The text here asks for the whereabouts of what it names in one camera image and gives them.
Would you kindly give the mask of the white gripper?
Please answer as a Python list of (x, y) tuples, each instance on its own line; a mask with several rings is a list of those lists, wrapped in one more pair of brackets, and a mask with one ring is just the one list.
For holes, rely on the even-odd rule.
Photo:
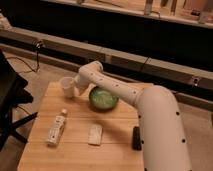
[(74, 82), (75, 82), (75, 87), (77, 88), (78, 93), (80, 95), (82, 95), (86, 91), (86, 89), (89, 87), (89, 84), (90, 84), (89, 80), (84, 78), (81, 75), (77, 75), (74, 78)]

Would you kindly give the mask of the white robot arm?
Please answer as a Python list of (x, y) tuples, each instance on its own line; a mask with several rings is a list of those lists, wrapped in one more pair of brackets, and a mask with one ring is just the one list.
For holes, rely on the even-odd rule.
[(144, 171), (192, 171), (181, 113), (169, 89), (159, 85), (136, 88), (106, 76), (99, 61), (81, 66), (75, 77), (81, 93), (91, 83), (137, 110)]

